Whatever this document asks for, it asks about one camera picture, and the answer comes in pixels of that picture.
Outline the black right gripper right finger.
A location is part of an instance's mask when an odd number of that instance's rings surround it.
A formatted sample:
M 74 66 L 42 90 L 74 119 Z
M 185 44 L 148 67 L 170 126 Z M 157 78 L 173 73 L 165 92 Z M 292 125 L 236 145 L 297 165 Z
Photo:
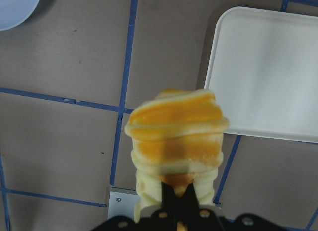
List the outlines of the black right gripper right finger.
M 194 231 L 199 221 L 199 203 L 193 183 L 189 184 L 182 196 L 182 221 L 188 231 Z

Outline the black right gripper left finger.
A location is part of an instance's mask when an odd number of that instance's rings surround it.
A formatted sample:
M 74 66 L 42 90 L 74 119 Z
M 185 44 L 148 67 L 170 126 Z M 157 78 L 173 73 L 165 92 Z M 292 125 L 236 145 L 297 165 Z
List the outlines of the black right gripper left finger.
M 165 183 L 161 183 L 162 203 L 160 218 L 164 220 L 167 231 L 183 231 L 184 224 L 181 221 L 180 201 L 176 197 L 174 189 Z

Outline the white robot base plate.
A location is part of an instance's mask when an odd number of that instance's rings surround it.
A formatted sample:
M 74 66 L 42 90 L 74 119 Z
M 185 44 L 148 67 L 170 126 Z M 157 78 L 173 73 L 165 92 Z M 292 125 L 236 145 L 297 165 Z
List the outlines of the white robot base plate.
M 109 196 L 109 204 L 107 205 L 107 220 L 115 216 L 126 216 L 134 220 L 134 208 L 139 200 L 140 197 L 135 190 L 112 187 Z M 161 203 L 151 206 L 154 207 L 146 208 L 149 211 L 147 211 L 146 214 L 142 214 L 142 217 L 148 217 L 151 215 L 151 211 L 156 211 L 162 207 Z M 199 209 L 208 209 L 213 211 L 217 216 L 223 216 L 220 205 L 199 204 Z

